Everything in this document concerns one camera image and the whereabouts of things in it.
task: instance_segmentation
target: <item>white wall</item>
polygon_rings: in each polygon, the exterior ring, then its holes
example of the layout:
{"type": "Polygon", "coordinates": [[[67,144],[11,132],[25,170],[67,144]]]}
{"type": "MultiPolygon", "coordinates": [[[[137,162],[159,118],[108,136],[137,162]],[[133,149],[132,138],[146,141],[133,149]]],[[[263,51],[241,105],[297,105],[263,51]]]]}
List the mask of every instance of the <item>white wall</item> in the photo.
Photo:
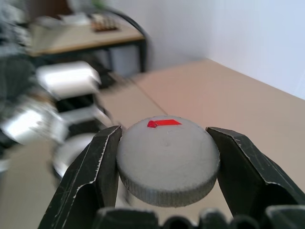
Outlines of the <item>white wall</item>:
{"type": "Polygon", "coordinates": [[[108,1],[150,34],[152,69],[207,57],[305,99],[303,0],[108,1]]]}

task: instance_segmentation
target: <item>gray cap top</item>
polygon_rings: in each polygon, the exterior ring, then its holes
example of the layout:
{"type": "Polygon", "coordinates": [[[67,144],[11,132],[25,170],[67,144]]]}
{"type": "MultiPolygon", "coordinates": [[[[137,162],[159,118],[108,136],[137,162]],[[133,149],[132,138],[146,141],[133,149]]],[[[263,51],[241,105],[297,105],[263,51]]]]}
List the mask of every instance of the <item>gray cap top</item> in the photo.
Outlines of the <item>gray cap top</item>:
{"type": "Polygon", "coordinates": [[[117,164],[123,184],[137,198],[152,205],[178,207],[197,202],[211,191],[219,157],[212,137],[195,123],[157,116],[126,131],[117,164]],[[156,120],[171,121],[153,127],[150,121],[156,120]]]}

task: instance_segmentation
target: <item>red tape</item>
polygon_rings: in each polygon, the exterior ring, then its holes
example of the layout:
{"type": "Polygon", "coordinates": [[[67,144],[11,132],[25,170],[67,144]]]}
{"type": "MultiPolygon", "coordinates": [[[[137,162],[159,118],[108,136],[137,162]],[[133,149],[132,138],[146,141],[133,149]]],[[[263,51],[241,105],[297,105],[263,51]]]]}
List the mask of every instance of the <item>red tape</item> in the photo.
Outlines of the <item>red tape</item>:
{"type": "Polygon", "coordinates": [[[156,128],[159,125],[181,125],[181,123],[177,122],[174,119],[167,120],[151,120],[148,122],[147,127],[156,128]]]}

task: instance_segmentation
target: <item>red mark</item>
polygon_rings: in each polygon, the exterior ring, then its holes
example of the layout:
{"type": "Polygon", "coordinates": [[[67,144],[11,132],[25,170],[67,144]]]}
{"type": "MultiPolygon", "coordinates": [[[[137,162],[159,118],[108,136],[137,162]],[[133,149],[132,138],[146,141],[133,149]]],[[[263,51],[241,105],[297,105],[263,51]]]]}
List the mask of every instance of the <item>red mark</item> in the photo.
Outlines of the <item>red mark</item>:
{"type": "Polygon", "coordinates": [[[159,125],[181,125],[181,123],[173,119],[155,120],[155,121],[151,120],[148,122],[147,127],[156,128],[159,125]]]}

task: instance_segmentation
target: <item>gray bottle cap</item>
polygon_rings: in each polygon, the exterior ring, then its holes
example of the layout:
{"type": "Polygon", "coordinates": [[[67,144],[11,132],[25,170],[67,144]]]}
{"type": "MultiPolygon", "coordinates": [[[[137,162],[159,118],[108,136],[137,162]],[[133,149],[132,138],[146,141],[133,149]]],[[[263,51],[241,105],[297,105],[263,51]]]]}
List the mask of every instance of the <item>gray bottle cap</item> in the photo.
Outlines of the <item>gray bottle cap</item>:
{"type": "Polygon", "coordinates": [[[175,116],[147,118],[130,127],[117,155],[125,187],[138,199],[160,207],[186,206],[204,198],[215,184],[219,164],[212,137],[175,116]],[[147,126],[156,120],[180,125],[147,126]]]}

